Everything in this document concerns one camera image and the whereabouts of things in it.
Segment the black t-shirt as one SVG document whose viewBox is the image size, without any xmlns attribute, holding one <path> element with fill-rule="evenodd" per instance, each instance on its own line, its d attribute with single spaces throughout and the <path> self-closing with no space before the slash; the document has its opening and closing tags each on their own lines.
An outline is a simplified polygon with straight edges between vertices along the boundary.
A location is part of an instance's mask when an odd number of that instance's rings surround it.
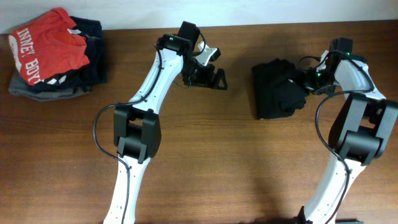
<svg viewBox="0 0 398 224">
<path fill-rule="evenodd" d="M 276 58 L 251 71 L 257 119 L 286 118 L 305 106 L 309 92 L 303 85 L 304 73 L 293 63 Z"/>
</svg>

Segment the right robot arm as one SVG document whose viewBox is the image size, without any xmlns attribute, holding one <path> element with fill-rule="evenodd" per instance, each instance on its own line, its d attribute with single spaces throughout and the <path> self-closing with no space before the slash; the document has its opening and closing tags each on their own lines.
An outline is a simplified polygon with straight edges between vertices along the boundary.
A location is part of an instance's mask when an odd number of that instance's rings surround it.
<svg viewBox="0 0 398 224">
<path fill-rule="evenodd" d="M 304 205 L 296 223 L 338 223 L 336 214 L 358 175 L 381 157 L 397 120 L 397 102 L 388 100 L 375 86 L 367 60 L 352 53 L 353 40 L 340 37 L 305 69 L 304 87 L 314 95 L 325 94 L 315 112 L 315 129 L 326 101 L 343 96 L 345 103 L 327 138 L 319 139 L 330 160 L 314 196 Z"/>
</svg>

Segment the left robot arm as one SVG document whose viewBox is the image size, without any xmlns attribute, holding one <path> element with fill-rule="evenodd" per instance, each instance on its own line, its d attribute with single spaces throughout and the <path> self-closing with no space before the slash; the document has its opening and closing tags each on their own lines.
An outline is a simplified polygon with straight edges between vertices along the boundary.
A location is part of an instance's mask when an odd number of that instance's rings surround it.
<svg viewBox="0 0 398 224">
<path fill-rule="evenodd" d="M 165 34 L 155 49 L 152 67 L 137 93 L 127 103 L 112 106 L 118 174 L 105 223 L 136 221 L 141 182 L 162 139 L 160 108 L 175 77 L 182 75 L 187 86 L 228 88 L 224 70 L 216 70 L 212 64 L 221 55 L 219 48 Z"/>
</svg>

